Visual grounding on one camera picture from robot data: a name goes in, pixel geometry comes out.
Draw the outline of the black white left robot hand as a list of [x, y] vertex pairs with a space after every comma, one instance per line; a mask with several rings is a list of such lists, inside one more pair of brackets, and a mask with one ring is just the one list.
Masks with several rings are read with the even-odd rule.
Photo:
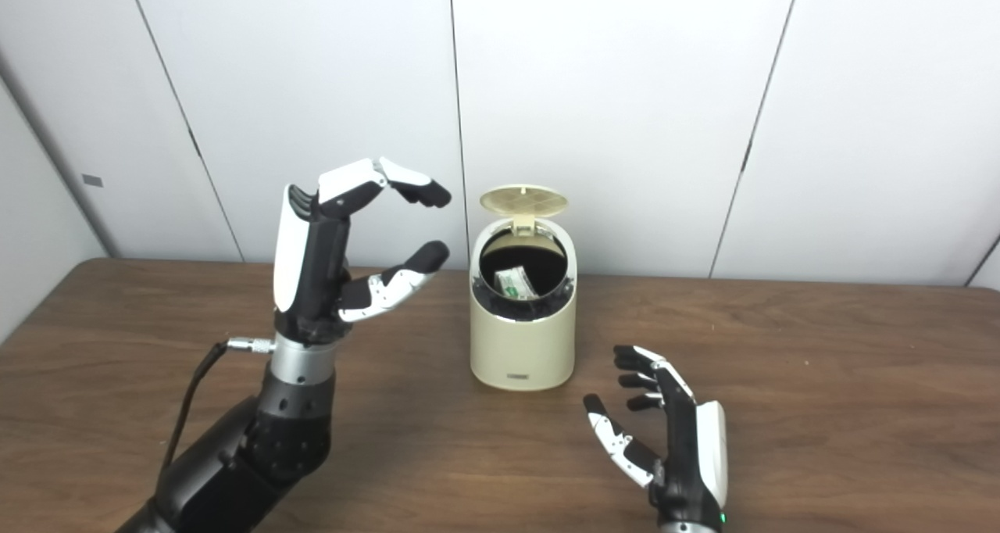
[[333, 343], [350, 326], [393, 311], [439, 272], [450, 251], [429, 241], [404, 263], [354, 279], [346, 249], [352, 216], [390, 188], [410, 204], [444, 208], [452, 195], [424, 173], [386, 158], [322, 173], [315, 192], [286, 185], [273, 269], [274, 326], [304, 347]]

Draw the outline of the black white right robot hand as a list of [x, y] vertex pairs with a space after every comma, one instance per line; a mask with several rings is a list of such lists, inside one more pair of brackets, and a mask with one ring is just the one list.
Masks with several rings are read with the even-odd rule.
[[627, 432], [596, 394], [583, 398], [587, 418], [609, 458], [644, 490], [660, 532], [721, 532], [727, 522], [728, 448], [721, 402], [698, 402], [675, 366], [639, 345], [614, 345], [624, 389], [643, 389], [627, 401], [633, 412], [661, 410], [666, 454]]

